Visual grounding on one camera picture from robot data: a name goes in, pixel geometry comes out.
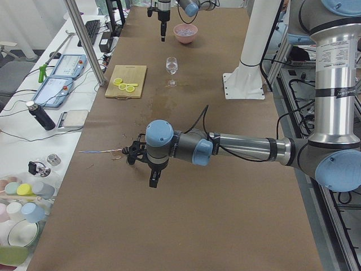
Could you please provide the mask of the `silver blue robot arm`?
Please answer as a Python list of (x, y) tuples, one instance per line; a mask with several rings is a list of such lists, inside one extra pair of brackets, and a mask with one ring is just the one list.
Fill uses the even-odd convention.
[[(177, 1), (177, 7), (181, 7), (188, 17), (196, 17), (201, 10), (211, 11), (219, 7), (219, 1)], [(167, 22), (170, 20), (171, 1), (160, 0), (151, 1), (151, 5), (147, 8), (147, 15), (151, 17), (154, 12), (157, 13), (160, 21), (161, 41), (165, 42)]]
[(255, 162), (278, 161), (338, 192), (360, 186), (360, 139), (353, 132), (355, 53), (360, 34), (359, 1), (292, 1), (290, 33), (316, 44), (315, 128), (306, 139), (249, 138), (193, 130), (175, 131), (165, 120), (146, 129), (150, 187), (171, 157), (207, 165), (226, 152)]

